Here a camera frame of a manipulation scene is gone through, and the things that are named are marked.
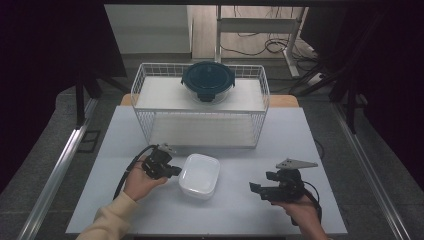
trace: beige sleeve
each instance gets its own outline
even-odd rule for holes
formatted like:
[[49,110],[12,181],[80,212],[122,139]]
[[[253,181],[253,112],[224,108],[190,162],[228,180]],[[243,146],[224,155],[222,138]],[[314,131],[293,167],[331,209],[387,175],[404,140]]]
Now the beige sleeve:
[[77,240],[122,238],[131,227],[129,220],[137,207],[136,202],[121,192],[111,204],[97,211],[93,224],[84,229]]

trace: wire basket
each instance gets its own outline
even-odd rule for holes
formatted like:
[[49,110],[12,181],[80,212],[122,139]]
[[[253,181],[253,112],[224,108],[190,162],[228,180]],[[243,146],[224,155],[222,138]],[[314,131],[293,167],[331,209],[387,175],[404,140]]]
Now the wire basket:
[[255,148],[269,106],[265,70],[227,65],[235,87],[219,104],[194,101],[181,84],[190,64],[143,63],[131,89],[131,103],[149,144]]

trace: wall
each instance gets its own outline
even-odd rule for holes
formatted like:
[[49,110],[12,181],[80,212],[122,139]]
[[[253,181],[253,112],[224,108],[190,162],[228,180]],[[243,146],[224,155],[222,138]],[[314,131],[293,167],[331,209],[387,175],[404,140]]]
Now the wall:
[[105,5],[121,54],[190,53],[191,6]]

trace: black cloth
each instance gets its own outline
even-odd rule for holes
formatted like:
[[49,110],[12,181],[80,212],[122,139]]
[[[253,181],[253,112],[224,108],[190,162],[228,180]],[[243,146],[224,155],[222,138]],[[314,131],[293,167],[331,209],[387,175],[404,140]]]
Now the black cloth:
[[57,95],[81,74],[125,76],[103,4],[0,3],[1,191],[55,110]]
[[373,127],[424,189],[424,3],[393,5],[364,51],[359,91]]

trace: human hand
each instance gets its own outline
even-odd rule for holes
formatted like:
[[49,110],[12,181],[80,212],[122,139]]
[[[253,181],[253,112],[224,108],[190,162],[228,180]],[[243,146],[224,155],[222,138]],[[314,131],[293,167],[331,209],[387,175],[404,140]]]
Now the human hand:
[[124,186],[124,192],[134,201],[144,198],[153,188],[166,183],[168,180],[166,177],[155,180],[147,176],[141,167],[144,159],[146,159],[146,156],[143,155],[134,165]]
[[286,210],[287,215],[299,225],[302,234],[310,240],[327,240],[327,235],[321,226],[318,219],[318,213],[312,201],[303,195],[295,203],[286,202],[271,202],[272,205],[277,205]]

